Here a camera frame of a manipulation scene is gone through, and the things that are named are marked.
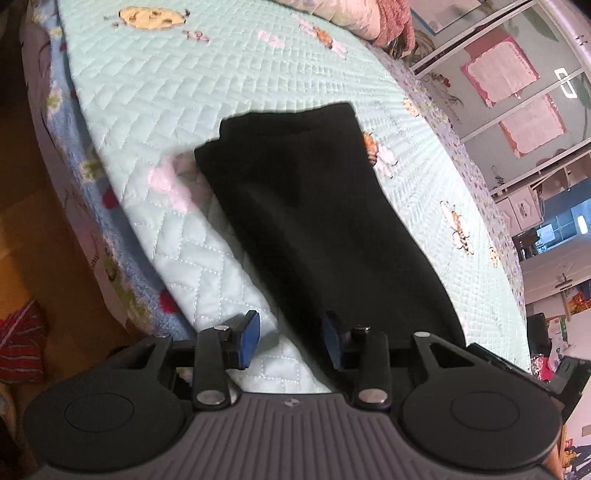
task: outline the wooden floor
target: wooden floor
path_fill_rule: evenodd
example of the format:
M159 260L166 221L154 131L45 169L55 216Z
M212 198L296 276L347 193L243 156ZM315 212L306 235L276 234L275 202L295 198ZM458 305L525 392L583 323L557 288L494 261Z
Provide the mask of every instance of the wooden floor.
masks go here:
M27 103L17 10L0 40L0 319L35 298L50 327L47 383L12 388L20 418L48 385L132 338L105 307L47 177ZM26 473L34 463L20 429L18 440Z

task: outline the red striped fabric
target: red striped fabric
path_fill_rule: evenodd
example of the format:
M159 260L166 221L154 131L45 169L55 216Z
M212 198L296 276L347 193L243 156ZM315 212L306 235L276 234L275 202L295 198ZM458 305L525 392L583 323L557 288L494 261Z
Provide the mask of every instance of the red striped fabric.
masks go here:
M43 382L41 354L46 338L47 326L35 300L0 319L0 381Z

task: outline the white cabinet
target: white cabinet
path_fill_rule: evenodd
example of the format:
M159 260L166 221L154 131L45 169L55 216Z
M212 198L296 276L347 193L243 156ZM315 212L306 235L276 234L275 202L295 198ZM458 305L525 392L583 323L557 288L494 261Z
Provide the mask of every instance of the white cabinet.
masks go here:
M519 235L542 222L542 214L535 199L535 193L529 187L513 192L496 205L505 219L511 236Z

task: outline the black circular pad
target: black circular pad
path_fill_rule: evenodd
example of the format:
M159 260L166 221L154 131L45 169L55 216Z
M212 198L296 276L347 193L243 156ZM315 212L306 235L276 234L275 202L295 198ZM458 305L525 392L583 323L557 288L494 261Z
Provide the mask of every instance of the black circular pad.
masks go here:
M493 367L441 369L405 400L401 424L426 454L479 472L541 463L561 419L540 388Z
M113 472L152 459L184 423L177 397L138 370L94 370L37 397L24 416L31 447L71 471Z

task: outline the glass door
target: glass door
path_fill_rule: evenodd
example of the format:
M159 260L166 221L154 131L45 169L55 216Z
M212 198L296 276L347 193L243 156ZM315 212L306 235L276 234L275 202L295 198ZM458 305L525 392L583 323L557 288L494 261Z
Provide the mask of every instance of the glass door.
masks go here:
M465 142L492 190L591 137L591 84L583 73Z
M467 142L525 100L580 72L568 42L535 5L426 68L420 77ZM473 157L477 164L478 157Z
M414 0L413 26L417 48L405 58L414 65L458 35L487 22L502 10L521 5L528 0Z

